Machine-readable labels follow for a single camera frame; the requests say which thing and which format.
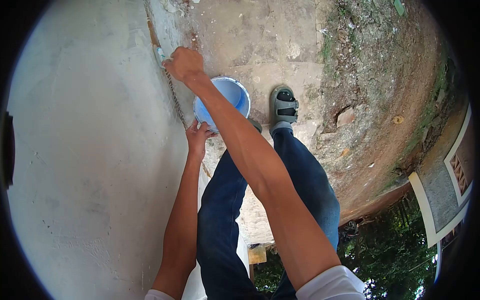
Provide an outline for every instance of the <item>white shirt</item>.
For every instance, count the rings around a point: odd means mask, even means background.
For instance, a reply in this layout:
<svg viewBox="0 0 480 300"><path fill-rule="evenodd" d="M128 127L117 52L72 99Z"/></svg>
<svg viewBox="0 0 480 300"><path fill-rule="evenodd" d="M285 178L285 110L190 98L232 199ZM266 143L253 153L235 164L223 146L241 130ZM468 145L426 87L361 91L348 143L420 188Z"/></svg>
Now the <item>white shirt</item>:
<svg viewBox="0 0 480 300"><path fill-rule="evenodd" d="M338 265L319 274L297 291L298 300L365 300L365 284L352 271ZM151 289L145 300L174 300L164 292Z"/></svg>

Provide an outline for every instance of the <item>bucket rim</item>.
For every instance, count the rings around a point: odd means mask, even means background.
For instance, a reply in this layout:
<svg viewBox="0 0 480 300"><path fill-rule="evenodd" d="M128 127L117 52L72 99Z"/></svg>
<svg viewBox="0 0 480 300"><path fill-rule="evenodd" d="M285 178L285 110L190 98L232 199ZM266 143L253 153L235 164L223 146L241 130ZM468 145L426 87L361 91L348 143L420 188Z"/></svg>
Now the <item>bucket rim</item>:
<svg viewBox="0 0 480 300"><path fill-rule="evenodd" d="M228 76L217 76L217 77L210 78L211 82L222 81L222 80L227 80L227 81L235 83L247 95L248 110L247 110L247 115L245 116L245 118L247 119L248 116L250 115L250 108L251 108L251 105L252 105L252 102L250 100L250 94L248 93L247 89L243 86L243 84L241 84L240 81L238 81L234 78L228 77ZM198 117L197 117L197 112L196 112L196 109L195 109L195 102L197 101L197 99L200 100L200 98L197 95L195 95L195 98L193 99L193 114L194 114L195 118L197 119L197 121L199 121Z"/></svg>

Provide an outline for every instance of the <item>sandal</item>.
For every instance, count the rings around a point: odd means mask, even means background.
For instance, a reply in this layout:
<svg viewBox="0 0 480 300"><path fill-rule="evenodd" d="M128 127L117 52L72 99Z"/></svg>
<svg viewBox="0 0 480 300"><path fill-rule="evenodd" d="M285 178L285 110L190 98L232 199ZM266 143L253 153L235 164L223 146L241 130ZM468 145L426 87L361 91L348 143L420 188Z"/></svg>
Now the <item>sandal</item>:
<svg viewBox="0 0 480 300"><path fill-rule="evenodd" d="M262 126L260 125L259 122L254 121L250 117L248 117L247 120L250 121L250 123L252 123L252 125L258 130L258 132L262 133Z"/></svg>
<svg viewBox="0 0 480 300"><path fill-rule="evenodd" d="M299 102L286 85L276 87L270 96L270 120L274 126L280 121L294 123L298 120Z"/></svg>

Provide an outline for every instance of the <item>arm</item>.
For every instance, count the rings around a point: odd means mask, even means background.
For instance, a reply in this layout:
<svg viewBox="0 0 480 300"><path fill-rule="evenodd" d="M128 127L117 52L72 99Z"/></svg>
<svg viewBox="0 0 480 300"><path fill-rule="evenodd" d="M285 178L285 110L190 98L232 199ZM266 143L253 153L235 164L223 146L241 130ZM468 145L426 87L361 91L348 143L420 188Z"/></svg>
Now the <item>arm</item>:
<svg viewBox="0 0 480 300"><path fill-rule="evenodd" d="M163 238L163 257L152 289L176 300L181 299L188 276L196 266L198 176L205 156L205 141L216 134L203 123L197 130L195 120L186 135L188 155L177 198L168 219Z"/></svg>
<svg viewBox="0 0 480 300"><path fill-rule="evenodd" d="M298 290L323 271L340 265L335 249L298 196L280 157L215 88L203 72L203 58L179 47L165 68L206 106L228 151L265 208L288 277Z"/></svg>

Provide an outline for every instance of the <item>jeans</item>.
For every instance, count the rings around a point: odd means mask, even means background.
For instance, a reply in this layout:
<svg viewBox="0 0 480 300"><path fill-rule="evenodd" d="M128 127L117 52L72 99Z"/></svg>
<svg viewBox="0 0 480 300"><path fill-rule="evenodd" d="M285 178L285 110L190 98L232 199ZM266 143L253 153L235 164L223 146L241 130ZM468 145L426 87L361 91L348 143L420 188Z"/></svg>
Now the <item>jeans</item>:
<svg viewBox="0 0 480 300"><path fill-rule="evenodd" d="M336 249L340 205L320 163L297 138L290 124L275 126L271 135L298 195ZM266 299L250 281L236 253L239 227L235 219L247 181L233 163L228 150L202 196L198 212L197 260L209 300ZM284 271L272 299L296 299Z"/></svg>

